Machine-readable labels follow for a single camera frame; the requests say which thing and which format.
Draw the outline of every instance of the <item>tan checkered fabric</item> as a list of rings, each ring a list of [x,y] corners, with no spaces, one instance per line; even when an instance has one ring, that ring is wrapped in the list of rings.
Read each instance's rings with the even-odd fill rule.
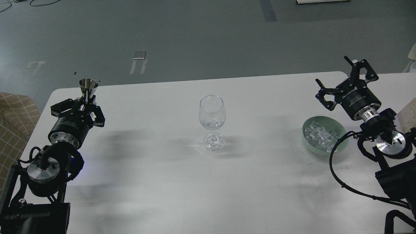
[[[0,92],[0,194],[10,166],[22,155],[39,117],[31,98]]]

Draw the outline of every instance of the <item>silver metal joint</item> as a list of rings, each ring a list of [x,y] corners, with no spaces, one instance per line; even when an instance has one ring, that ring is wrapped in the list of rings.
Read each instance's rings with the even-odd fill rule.
[[[367,123],[367,121],[369,121],[371,118],[380,115],[377,112],[378,108],[380,108],[380,105],[376,103],[366,106],[355,114],[354,120],[362,119],[365,123]]]
[[[380,114],[374,109],[371,108],[367,111],[365,111],[364,113],[361,114],[361,119],[367,123],[368,120],[370,120],[371,118],[375,117],[375,116],[379,116]]]
[[[400,132],[392,131],[391,132],[392,143],[387,143],[381,139],[381,136],[378,136],[376,139],[377,148],[387,154],[387,155],[397,155],[401,153],[406,145],[406,139]]]
[[[76,149],[78,149],[79,146],[78,140],[74,136],[66,132],[55,132],[49,137],[49,141],[52,144],[57,142],[68,142],[72,144]]]
[[[59,174],[59,163],[54,158],[48,158],[49,166],[46,170],[37,167],[36,162],[31,162],[27,167],[29,178],[39,184],[45,184],[56,178]]]

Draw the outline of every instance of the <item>black cable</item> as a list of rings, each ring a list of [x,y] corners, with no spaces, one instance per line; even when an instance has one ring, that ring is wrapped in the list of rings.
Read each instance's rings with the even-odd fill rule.
[[[416,222],[398,210],[392,210],[386,214],[386,224],[384,226],[384,234],[394,233],[394,218],[398,217],[413,228],[416,228]]]
[[[387,197],[377,197],[377,196],[369,195],[369,194],[360,192],[356,189],[353,189],[350,186],[348,186],[347,184],[345,184],[335,174],[334,168],[332,167],[332,158],[334,156],[334,153],[335,153],[338,145],[341,144],[343,141],[345,141],[347,138],[355,136],[355,135],[360,135],[360,134],[361,134],[360,132],[357,133],[357,132],[354,132],[354,131],[347,132],[341,138],[339,138],[338,141],[335,143],[334,147],[332,148],[331,154],[329,156],[329,168],[331,170],[332,176],[341,185],[342,188],[346,188],[347,190],[349,190],[349,191],[351,191],[355,194],[362,195],[362,196],[365,196],[365,197],[369,197],[369,198],[372,198],[373,200],[378,200],[378,201],[381,201],[381,202],[385,202],[385,203],[393,204],[393,205],[396,205],[396,206],[404,207],[406,209],[410,209],[409,204],[407,202],[404,202],[404,201],[401,201],[401,200],[393,200],[393,199],[390,199],[390,198],[387,198]]]
[[[7,9],[9,9],[10,7],[12,7],[12,3],[11,2],[9,2],[10,3],[10,6],[8,6],[6,9],[4,9],[4,10],[0,10],[0,12],[3,12],[3,11],[5,11],[5,10],[7,10]]]
[[[47,4],[40,4],[40,5],[32,5],[32,2],[33,2],[33,1],[34,1],[34,0],[30,1],[29,5],[31,5],[31,6],[33,6],[33,7],[38,7],[38,6],[52,5],[52,4],[54,4],[54,3],[59,2],[60,0],[55,1],[55,2],[51,2],[51,3],[47,3]]]
[[[39,147],[37,147],[37,146],[33,147],[33,148],[30,150],[30,153],[29,153],[29,161],[32,161],[32,160],[33,160],[33,151],[34,151],[35,149],[37,149],[37,150],[40,152],[40,148],[39,148]]]
[[[40,152],[40,150],[41,150],[41,149],[40,149],[39,147],[37,147],[37,146],[33,147],[33,148],[30,150],[30,153],[29,153],[29,160],[24,161],[24,160],[19,159],[19,160],[17,160],[17,164],[18,164],[19,166],[22,166],[20,163],[31,163],[31,162],[33,161],[33,152],[35,151],[35,149],[39,150],[39,152]]]

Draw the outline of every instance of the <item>glass base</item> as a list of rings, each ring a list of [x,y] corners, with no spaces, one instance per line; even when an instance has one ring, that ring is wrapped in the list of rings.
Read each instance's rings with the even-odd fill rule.
[[[210,132],[204,137],[204,146],[209,150],[218,150],[224,145],[224,138],[218,132]]]

